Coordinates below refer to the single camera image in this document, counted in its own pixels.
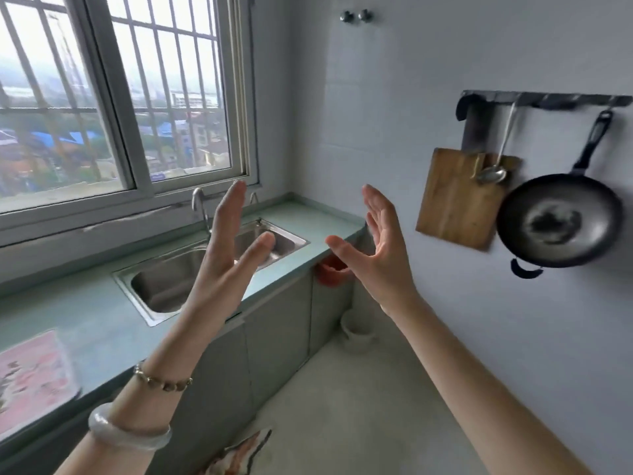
wooden cutting board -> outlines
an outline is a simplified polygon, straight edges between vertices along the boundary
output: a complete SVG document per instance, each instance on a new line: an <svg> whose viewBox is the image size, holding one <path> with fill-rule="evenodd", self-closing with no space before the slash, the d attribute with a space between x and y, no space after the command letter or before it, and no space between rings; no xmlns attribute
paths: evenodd
<svg viewBox="0 0 633 475"><path fill-rule="evenodd" d="M496 154L480 156L486 157L483 167L496 160ZM521 161L515 156L504 156L501 164L512 172ZM506 179L498 185L479 184L472 179L476 162L476 154L436 148L416 231L481 251L490 248L497 211L508 191L508 183Z"/></svg>

metal ladle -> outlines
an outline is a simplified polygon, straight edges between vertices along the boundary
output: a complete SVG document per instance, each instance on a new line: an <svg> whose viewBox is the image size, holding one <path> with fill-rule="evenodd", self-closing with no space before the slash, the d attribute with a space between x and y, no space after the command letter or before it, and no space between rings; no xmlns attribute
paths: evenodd
<svg viewBox="0 0 633 475"><path fill-rule="evenodd" d="M508 176L508 170L501 166L501 159L503 158L503 151L506 149L506 143L510 138L510 132L512 131L512 125L514 125L515 114L517 112L517 102L512 103L510 107L510 114L508 115L508 122L506 123L506 131L503 133L503 141L501 142L501 148L497 155L497 161L492 167L484 168L477 174L477 181L479 183L501 183Z"/></svg>

white bangle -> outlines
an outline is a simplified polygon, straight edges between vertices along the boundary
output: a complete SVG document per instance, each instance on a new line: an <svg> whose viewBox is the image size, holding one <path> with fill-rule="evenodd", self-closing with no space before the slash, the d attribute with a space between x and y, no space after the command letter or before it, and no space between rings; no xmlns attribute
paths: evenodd
<svg viewBox="0 0 633 475"><path fill-rule="evenodd" d="M111 403L104 403L90 414L88 427L95 438L116 447L136 448L147 452L155 452L169 443L171 439L170 427L167 427L165 433L154 436L138 435L115 427L107 419L111 406Z"/></svg>

sky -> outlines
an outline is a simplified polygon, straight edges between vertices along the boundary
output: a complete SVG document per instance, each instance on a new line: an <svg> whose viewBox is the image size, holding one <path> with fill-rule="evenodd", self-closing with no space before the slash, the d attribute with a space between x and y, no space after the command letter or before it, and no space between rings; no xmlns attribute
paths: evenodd
<svg viewBox="0 0 633 475"><path fill-rule="evenodd" d="M43 1L62 4L62 0ZM128 1L133 19L144 21L146 23L151 22L147 0ZM213 3L211 3L212 26L210 27L206 0L192 1L196 31L198 33L207 34L211 33L211 29L215 31L215 27L213 26L215 25ZM107 0L107 3L111 15L126 17L123 0ZM173 23L171 20L168 0L152 0L152 5L156 23L172 27ZM19 6L12 3L8 3L8 8L13 23L16 26L16 30L18 31L21 43L27 53L27 57L36 72L38 82L41 85L46 85L48 83L50 85L60 86L58 81L59 76L52 58L52 53L47 47L44 29L37 11L32 7ZM188 0L174 0L174 12L177 27L183 30L192 30L193 26ZM51 19L50 16L55 16L57 20ZM60 54L62 33L68 41L70 57L75 61L80 72L77 83L87 85L85 81L87 76L83 68L80 52L77 47L68 16L62 13L50 13L49 23L51 24L53 36L57 40L57 46L60 50ZM122 23L113 22L113 24L128 83L133 91L140 92L142 87L140 84L140 76L138 73L130 28L128 25ZM158 55L153 32L148 28L141 27L136 27L135 31L150 94L164 97L163 83L160 75ZM189 92L200 93L201 88L197 71L194 39L193 37L186 35L179 35L178 39L180 41L180 50L182 53L187 90ZM159 31L159 43L163 61L165 63L169 88L170 90L176 91L182 90L182 79L180 77L180 67L178 65L178 55L174 34L167 31ZM202 67L204 91L206 93L215 93L216 83L212 51L216 49L215 43L211 40L198 39L198 47ZM5 85L28 87L26 77L20 68L19 58L17 57L13 43L3 21L0 21L0 79Z"/></svg>

stainless steel sink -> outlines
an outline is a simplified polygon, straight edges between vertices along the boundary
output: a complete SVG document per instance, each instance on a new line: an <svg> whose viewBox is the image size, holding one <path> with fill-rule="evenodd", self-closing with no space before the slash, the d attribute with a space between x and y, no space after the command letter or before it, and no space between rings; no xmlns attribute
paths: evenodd
<svg viewBox="0 0 633 475"><path fill-rule="evenodd" d="M275 246L261 270L307 245L307 240L265 220L246 223L235 237L237 262L255 239L272 232ZM197 242L113 273L116 283L151 327L178 314L200 270L206 242Z"/></svg>

